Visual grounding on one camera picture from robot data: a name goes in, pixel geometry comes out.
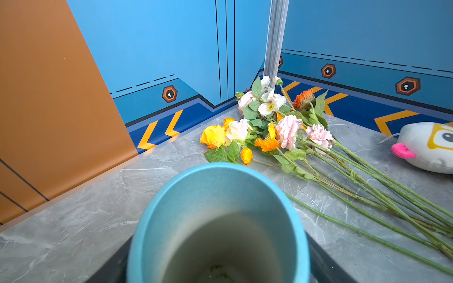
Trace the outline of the teal cylindrical vase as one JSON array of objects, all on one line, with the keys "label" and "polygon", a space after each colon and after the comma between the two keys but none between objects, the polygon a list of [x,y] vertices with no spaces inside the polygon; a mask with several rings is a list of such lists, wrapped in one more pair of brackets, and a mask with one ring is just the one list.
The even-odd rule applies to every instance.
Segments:
[{"label": "teal cylindrical vase", "polygon": [[172,178],[132,238],[130,283],[307,283],[306,233],[288,197],[245,166],[209,163]]}]

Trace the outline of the white flower stem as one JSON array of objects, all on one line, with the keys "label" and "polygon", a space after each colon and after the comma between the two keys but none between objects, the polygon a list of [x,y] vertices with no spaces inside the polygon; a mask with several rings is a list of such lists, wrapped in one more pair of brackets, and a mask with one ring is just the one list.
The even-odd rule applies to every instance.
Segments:
[{"label": "white flower stem", "polygon": [[243,95],[237,94],[238,107],[241,114],[247,119],[258,119],[262,118],[273,118],[274,120],[287,119],[289,117],[295,117],[297,120],[301,120],[303,128],[307,127],[314,128],[314,126],[306,126],[303,120],[296,116],[296,109],[293,107],[293,101],[291,100],[286,89],[282,87],[283,81],[276,77],[277,86],[281,88],[281,94],[275,93],[273,88],[269,87],[270,79],[268,76],[263,79],[256,79],[252,89]]}]

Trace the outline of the yellow rose stem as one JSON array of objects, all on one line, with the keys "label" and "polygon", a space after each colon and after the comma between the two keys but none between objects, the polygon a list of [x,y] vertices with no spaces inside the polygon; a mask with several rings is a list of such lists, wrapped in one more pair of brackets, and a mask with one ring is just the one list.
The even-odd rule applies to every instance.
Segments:
[{"label": "yellow rose stem", "polygon": [[[205,158],[207,161],[209,162],[230,162],[230,163],[234,163],[234,164],[237,164],[237,160],[239,160],[239,157],[241,156],[241,151],[239,150],[239,147],[238,145],[236,144],[236,142],[233,142],[233,150],[232,150],[232,154],[230,154],[228,152],[228,150],[225,150],[225,145],[226,145],[226,141],[225,141],[225,138],[226,138],[226,135],[225,135],[225,129],[220,126],[220,125],[217,125],[217,126],[209,126],[207,127],[201,134],[201,137],[200,137],[200,143],[201,144],[204,144],[204,145],[207,145],[208,148],[210,149],[209,151],[207,151],[205,153]],[[407,249],[404,249],[400,246],[397,246],[391,242],[388,242],[384,239],[381,239],[379,237],[376,237],[366,231],[363,231],[361,229],[358,229],[354,226],[351,226],[347,223],[344,223],[340,220],[337,220],[329,215],[326,215],[306,204],[304,204],[303,202],[301,202],[300,200],[290,196],[289,194],[285,194],[286,197],[288,197],[291,201],[297,203],[298,205],[308,209],[309,211],[315,213],[316,215],[332,222],[332,223],[335,223],[337,225],[340,225],[344,228],[347,228],[347,229],[350,229],[360,235],[363,235],[375,242],[378,242],[384,246],[387,246],[395,251],[398,251],[408,257],[411,257],[419,262],[423,262],[424,264],[427,264],[431,267],[434,267],[435,269],[439,270],[439,271],[442,271],[450,276],[453,275],[453,271],[440,265],[440,264],[437,264],[433,261],[430,261],[429,259],[426,259],[420,255],[417,255]]]}]

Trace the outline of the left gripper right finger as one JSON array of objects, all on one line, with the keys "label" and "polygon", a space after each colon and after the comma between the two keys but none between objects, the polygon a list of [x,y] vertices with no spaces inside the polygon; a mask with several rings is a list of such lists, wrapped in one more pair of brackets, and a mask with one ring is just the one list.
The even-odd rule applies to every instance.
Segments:
[{"label": "left gripper right finger", "polygon": [[357,283],[308,233],[310,272],[316,283]]}]

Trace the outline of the pink rose spray stem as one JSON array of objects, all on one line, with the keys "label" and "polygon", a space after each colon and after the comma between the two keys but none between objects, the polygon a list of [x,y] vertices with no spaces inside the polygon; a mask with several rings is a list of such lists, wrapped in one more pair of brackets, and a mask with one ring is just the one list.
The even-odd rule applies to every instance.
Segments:
[{"label": "pink rose spray stem", "polygon": [[[255,96],[238,93],[238,108],[249,120],[249,144],[272,154],[285,173],[294,174],[410,222],[416,228],[450,231],[453,215],[344,147],[326,128],[323,118],[325,101],[313,90],[302,92],[291,101],[288,94],[276,94],[270,88]],[[374,200],[352,193],[322,175],[307,161],[313,155],[361,187]]]}]

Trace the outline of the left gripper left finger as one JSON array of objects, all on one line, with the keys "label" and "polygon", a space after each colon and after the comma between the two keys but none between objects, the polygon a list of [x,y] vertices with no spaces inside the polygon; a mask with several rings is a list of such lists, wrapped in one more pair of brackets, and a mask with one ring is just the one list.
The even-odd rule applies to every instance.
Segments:
[{"label": "left gripper left finger", "polygon": [[132,237],[130,237],[86,283],[126,283],[127,259]]}]

